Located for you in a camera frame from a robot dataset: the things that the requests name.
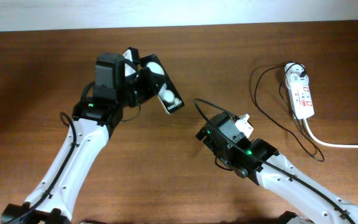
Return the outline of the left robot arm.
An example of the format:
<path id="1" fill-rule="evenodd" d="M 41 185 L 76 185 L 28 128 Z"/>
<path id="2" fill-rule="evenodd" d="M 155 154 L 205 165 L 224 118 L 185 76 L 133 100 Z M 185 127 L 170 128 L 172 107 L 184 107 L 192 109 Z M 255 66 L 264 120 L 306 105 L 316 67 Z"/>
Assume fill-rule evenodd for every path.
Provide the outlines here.
<path id="1" fill-rule="evenodd" d="M 95 79 L 84 87 L 72 115 L 60 113 L 68 133 L 52 165 L 22 205 L 7 205 L 1 223 L 70 223 L 94 160 L 125 122 L 124 108 L 140 108 L 154 96 L 167 113 L 183 106 L 155 54 L 140 57 L 129 47 L 123 54 L 98 55 Z"/>

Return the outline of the black smartphone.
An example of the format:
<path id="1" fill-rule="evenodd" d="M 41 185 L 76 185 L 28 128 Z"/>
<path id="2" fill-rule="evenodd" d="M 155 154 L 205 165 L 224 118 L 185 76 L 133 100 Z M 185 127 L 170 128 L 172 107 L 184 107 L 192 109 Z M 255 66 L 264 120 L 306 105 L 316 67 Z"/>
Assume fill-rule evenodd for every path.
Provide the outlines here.
<path id="1" fill-rule="evenodd" d="M 165 111 L 168 114 L 172 114 L 179 110 L 180 108 L 184 107 L 185 103 L 182 100 L 179 92 L 175 88 L 173 82 L 171 81 L 168 73 L 164 69 L 161 61 L 155 54 L 148 55 L 146 57 L 142 57 L 140 59 L 140 66 L 142 68 L 150 68 L 151 71 L 155 73 L 166 73 L 166 82 L 161 87 L 160 91 L 158 92 L 157 96 L 164 107 Z"/>

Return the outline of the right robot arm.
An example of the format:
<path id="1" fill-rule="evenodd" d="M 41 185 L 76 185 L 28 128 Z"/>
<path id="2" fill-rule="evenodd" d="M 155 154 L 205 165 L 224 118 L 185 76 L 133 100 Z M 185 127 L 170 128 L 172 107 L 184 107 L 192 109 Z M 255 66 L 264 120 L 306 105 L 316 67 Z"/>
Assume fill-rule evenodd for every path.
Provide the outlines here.
<path id="1" fill-rule="evenodd" d="M 245 114 L 214 116 L 196 134 L 226 170 L 248 178 L 293 205 L 278 223 L 358 223 L 358 205 L 337 196 L 297 169 L 263 139 L 249 140 L 254 128 Z"/>

